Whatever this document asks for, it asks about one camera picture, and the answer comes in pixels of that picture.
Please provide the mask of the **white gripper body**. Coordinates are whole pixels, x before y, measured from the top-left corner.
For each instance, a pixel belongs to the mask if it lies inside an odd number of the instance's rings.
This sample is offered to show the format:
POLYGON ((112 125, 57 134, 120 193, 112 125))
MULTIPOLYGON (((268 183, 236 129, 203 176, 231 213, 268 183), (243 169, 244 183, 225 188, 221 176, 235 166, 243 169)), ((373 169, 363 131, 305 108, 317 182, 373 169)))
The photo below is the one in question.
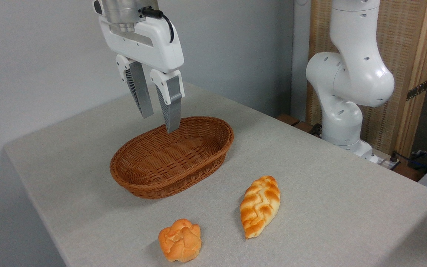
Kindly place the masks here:
POLYGON ((119 55, 170 73, 184 64, 182 47, 176 27, 171 29, 165 20, 148 17, 137 23, 134 32, 122 32, 117 25, 99 17, 100 28, 108 47, 119 55))

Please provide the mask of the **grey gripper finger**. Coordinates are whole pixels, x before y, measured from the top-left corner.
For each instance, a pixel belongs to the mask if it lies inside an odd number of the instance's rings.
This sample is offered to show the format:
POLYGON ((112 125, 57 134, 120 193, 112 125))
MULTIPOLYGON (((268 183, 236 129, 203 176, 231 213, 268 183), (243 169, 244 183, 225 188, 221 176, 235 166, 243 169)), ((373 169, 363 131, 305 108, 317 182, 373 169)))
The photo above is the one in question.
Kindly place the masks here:
POLYGON ((166 130, 170 134, 180 126, 181 99, 185 97, 181 73, 176 70, 165 74, 153 68, 150 78, 156 86, 166 130))
POLYGON ((116 63, 121 79, 127 84, 142 117, 153 115, 143 65, 122 55, 117 55, 116 63))

